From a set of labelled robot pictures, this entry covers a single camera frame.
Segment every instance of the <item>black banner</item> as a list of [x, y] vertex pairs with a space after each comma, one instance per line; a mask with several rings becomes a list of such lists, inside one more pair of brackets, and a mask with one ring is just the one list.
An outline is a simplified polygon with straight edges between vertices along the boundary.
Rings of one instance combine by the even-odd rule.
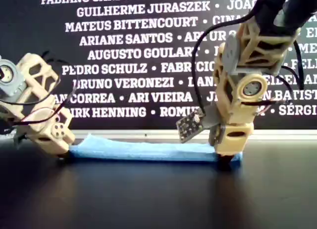
[[[193, 46], [209, 26], [246, 15], [256, 0], [2, 0], [0, 55], [14, 62], [26, 53], [50, 51], [71, 66], [55, 92], [62, 102], [74, 84], [69, 108], [73, 129], [175, 129], [197, 99], [190, 73]], [[314, 129], [317, 115], [317, 17], [298, 43], [304, 91], [285, 70], [295, 92], [292, 105], [273, 106], [256, 129]], [[206, 104], [216, 101], [212, 78], [217, 48], [238, 25], [212, 32], [197, 57], [198, 83]], [[285, 65], [297, 69], [294, 48]], [[76, 74], [80, 81], [76, 83]], [[265, 99], [290, 99], [283, 83], [267, 77]]]

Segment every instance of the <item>beige plastic frame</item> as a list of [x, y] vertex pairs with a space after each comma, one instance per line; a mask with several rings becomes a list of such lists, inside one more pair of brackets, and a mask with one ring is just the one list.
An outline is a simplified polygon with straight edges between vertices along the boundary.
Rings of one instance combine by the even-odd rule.
[[[261, 36], [260, 29], [251, 19], [241, 24], [236, 37], [240, 40], [241, 53], [238, 63], [239, 68], [267, 68], [267, 72], [278, 75], [284, 63], [288, 48], [293, 44], [300, 33], [300, 29], [291, 37]], [[257, 102], [263, 99], [267, 91], [267, 81], [262, 74], [247, 74], [238, 82], [229, 76], [222, 65], [222, 54], [225, 43], [219, 47], [215, 58], [214, 81], [217, 84], [217, 107], [223, 120], [223, 126], [217, 131], [215, 151], [222, 156], [235, 155], [244, 150], [248, 138], [254, 132], [254, 118], [257, 116], [257, 106], [243, 105], [241, 102]], [[260, 82], [261, 90], [254, 96], [243, 94], [244, 87], [250, 82]], [[232, 92], [231, 100], [226, 91], [229, 84]]]
[[[30, 70], [39, 67], [37, 73], [31, 75]], [[18, 103], [28, 102], [29, 97], [33, 94], [38, 99], [43, 99], [52, 90], [58, 75], [40, 56], [36, 54], [26, 54], [17, 64], [17, 68], [21, 71], [27, 84], [27, 89], [23, 92]], [[46, 81], [51, 80], [46, 90]], [[22, 111], [24, 106], [10, 105], [0, 103], [0, 105], [8, 112], [5, 119], [13, 118], [15, 121], [39, 121], [50, 117], [54, 110], [58, 107], [55, 97], [49, 96], [46, 100], [34, 106], [29, 116], [24, 116]], [[46, 153], [52, 155], [63, 155], [69, 151], [69, 146], [75, 142], [75, 135], [69, 129], [73, 116], [69, 109], [62, 108], [58, 115], [52, 117], [46, 122], [40, 124], [31, 124], [28, 126], [18, 126], [17, 133], [26, 133], [31, 141], [35, 142]]]

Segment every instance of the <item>cable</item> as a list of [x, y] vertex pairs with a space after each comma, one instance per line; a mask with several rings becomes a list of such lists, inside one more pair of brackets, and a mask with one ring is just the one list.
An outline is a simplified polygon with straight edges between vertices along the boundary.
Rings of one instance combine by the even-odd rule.
[[302, 90], [301, 89], [301, 80], [300, 80], [300, 78], [297, 76], [297, 74], [296, 74], [296, 72], [292, 69], [292, 68], [290, 68], [290, 67], [288, 67], [288, 66], [281, 66], [281, 68], [283, 68], [283, 69], [285, 69], [285, 70], [288, 70], [289, 72], [291, 72], [292, 74], [293, 74], [293, 76], [295, 77], [295, 79], [296, 79], [296, 83], [297, 83], [297, 86], [298, 86], [298, 89], [299, 90]]
[[[58, 62], [58, 63], [62, 63], [62, 64], [67, 64], [67, 65], [70, 65], [68, 62], [64, 61], [64, 60], [55, 60], [55, 59], [50, 59], [47, 61], [47, 63], [49, 62]], [[15, 127], [15, 126], [26, 126], [26, 125], [30, 125], [30, 124], [40, 124], [40, 123], [43, 123], [43, 122], [46, 122], [47, 120], [51, 119], [52, 117], [54, 117], [69, 101], [70, 99], [72, 98], [72, 96], [76, 93], [77, 91], [77, 87], [76, 85], [74, 85], [73, 87], [73, 90], [70, 94], [68, 94], [67, 98], [59, 105], [59, 107], [54, 111], [54, 113], [45, 118], [45, 119], [42, 119], [42, 120], [37, 120], [37, 121], [19, 121], [19, 122], [11, 122], [12, 126]]]
[[296, 40], [294, 41], [294, 48], [295, 48], [295, 52], [296, 52], [297, 66], [298, 66], [298, 76], [299, 76], [298, 87], [299, 87], [299, 90], [302, 91], [305, 88], [304, 68], [303, 68], [303, 60], [302, 60], [301, 50], [300, 50], [299, 45], [298, 45]]
[[193, 82], [194, 82], [193, 84], [194, 84], [195, 93], [196, 93], [196, 96], [197, 96], [197, 99], [198, 99], [198, 104], [199, 104], [199, 107], [201, 108], [201, 110], [202, 110], [204, 115], [206, 115], [206, 111], [205, 111], [205, 108], [204, 108], [204, 105], [203, 105], [202, 96], [200, 94], [200, 91], [199, 91], [199, 88], [198, 88], [198, 85], [197, 85], [197, 77], [196, 77], [196, 54], [198, 52], [198, 48], [199, 48], [200, 44], [202, 43], [204, 38], [210, 32], [212, 32], [213, 30], [216, 30], [218, 28], [223, 28], [223, 27], [226, 27], [226, 26], [241, 24], [241, 23], [244, 23], [244, 22], [250, 20], [252, 17], [254, 17], [260, 11], [262, 5], [263, 5], [262, 0], [257, 0], [255, 6], [253, 7], [253, 9], [250, 11], [249, 14], [247, 14], [246, 16], [244, 16], [244, 17], [242, 17], [240, 19], [236, 19], [236, 20], [232, 20], [232, 21], [226, 21], [226, 22], [219, 23], [219, 24], [211, 26], [207, 30], [205, 30], [204, 33], [197, 40], [197, 42], [196, 42], [196, 44], [194, 46], [193, 52], [192, 52], [191, 72], [192, 72], [192, 77], [193, 77]]

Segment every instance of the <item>circuit board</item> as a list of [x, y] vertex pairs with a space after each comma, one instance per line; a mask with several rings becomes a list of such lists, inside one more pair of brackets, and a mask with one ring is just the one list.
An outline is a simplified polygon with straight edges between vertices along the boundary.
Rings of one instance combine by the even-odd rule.
[[196, 109], [188, 116], [177, 121], [176, 126], [181, 143], [185, 143], [205, 130], [203, 126], [204, 114], [202, 110]]

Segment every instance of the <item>blue sponge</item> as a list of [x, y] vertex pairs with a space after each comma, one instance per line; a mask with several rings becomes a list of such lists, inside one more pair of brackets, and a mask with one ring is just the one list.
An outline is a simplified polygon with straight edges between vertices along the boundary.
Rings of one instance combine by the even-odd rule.
[[[209, 144], [146, 143], [113, 141], [88, 135], [79, 145], [71, 146], [70, 152], [76, 158], [108, 160], [144, 160], [179, 162], [216, 162], [214, 148]], [[232, 161], [241, 161], [242, 153]]]

